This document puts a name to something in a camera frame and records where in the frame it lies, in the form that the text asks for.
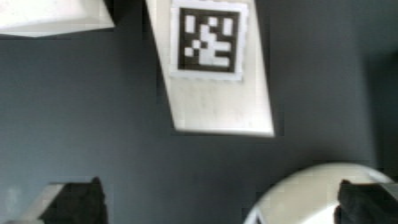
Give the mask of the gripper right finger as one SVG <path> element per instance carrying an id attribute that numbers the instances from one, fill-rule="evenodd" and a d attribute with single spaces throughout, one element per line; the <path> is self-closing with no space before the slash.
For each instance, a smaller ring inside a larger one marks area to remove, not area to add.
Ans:
<path id="1" fill-rule="evenodd" d="M 342 181 L 335 224 L 398 224 L 398 183 Z"/>

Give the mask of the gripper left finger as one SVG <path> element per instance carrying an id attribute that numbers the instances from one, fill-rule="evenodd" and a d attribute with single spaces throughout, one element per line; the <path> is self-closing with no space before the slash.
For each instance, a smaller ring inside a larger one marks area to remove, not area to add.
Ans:
<path id="1" fill-rule="evenodd" d="M 89 182 L 50 183 L 24 213 L 43 224 L 109 224 L 100 178 Z"/>

